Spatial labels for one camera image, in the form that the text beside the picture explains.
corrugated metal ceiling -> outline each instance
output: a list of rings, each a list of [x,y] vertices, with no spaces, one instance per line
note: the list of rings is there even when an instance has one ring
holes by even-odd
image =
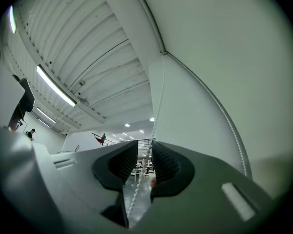
[[[152,103],[148,78],[106,0],[18,0],[14,14],[46,67],[99,115],[108,118]],[[15,63],[47,103],[81,127],[93,120],[72,110],[42,80],[19,34],[6,29],[4,37]]]

recessed light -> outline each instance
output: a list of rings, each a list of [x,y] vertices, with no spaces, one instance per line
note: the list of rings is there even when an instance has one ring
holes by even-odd
[[[37,73],[54,90],[54,92],[57,93],[64,101],[66,101],[72,107],[76,106],[76,102],[72,98],[69,98],[68,95],[66,95],[60,88],[58,88],[55,82],[49,78],[49,76],[41,67],[41,65],[37,66]]]
[[[10,16],[10,24],[11,24],[12,32],[13,32],[13,34],[15,34],[16,33],[16,23],[15,23],[15,19],[14,19],[13,6],[10,7],[9,16]]]
[[[48,128],[51,128],[50,126],[48,126],[47,124],[45,124],[41,119],[38,119],[40,122],[42,122],[44,125],[46,125]]]
[[[50,117],[48,117],[48,115],[46,115],[39,107],[37,108],[37,110],[42,113],[44,116],[46,116],[50,121],[52,121],[53,123],[55,123],[54,120],[52,120]]]

ceiling fixture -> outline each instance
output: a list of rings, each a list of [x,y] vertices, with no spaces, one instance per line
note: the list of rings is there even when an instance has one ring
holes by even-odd
[[[53,123],[55,123],[54,120],[52,120],[50,117],[48,117],[48,115],[46,115],[39,107],[37,108],[37,110],[42,113],[44,116],[46,116],[50,121],[52,121]]]
[[[13,32],[13,34],[15,34],[16,33],[16,23],[15,23],[15,19],[14,19],[13,6],[10,7],[9,16],[10,16],[10,24],[11,24],[12,32]]]
[[[65,100],[72,107],[76,106],[77,103],[55,84],[55,82],[44,71],[41,65],[37,66],[37,72],[42,77],[42,79],[44,79],[44,81],[54,90],[54,92],[56,92],[63,100]]]
[[[44,125],[46,125],[48,128],[51,128],[50,126],[48,126],[47,124],[45,124],[41,119],[38,119],[40,122],[42,122]]]

ceiling light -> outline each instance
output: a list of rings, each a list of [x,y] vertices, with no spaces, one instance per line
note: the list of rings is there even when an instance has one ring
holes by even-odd
[[[42,122],[44,125],[46,125],[48,128],[51,128],[50,126],[48,126],[47,124],[45,124],[41,119],[38,119],[40,120],[40,122]]]
[[[46,116],[50,121],[52,121],[53,123],[55,123],[54,120],[52,120],[50,117],[48,117],[48,115],[46,115],[39,107],[37,108],[37,110],[42,113],[44,116]]]
[[[76,102],[68,95],[66,95],[60,88],[58,88],[54,81],[51,80],[49,75],[41,67],[41,65],[37,66],[37,72],[42,77],[42,79],[44,79],[44,81],[54,90],[54,92],[56,92],[59,96],[62,97],[63,100],[65,100],[72,107],[76,106]]]
[[[10,7],[9,16],[10,16],[10,24],[11,24],[12,32],[13,32],[13,34],[15,34],[16,33],[16,23],[15,23],[15,19],[14,19],[13,6]]]

red object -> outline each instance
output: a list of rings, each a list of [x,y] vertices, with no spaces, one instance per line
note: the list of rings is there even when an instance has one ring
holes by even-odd
[[[99,143],[102,143],[102,139],[97,138],[97,137],[96,137],[96,139],[97,139],[97,141],[98,141]]]

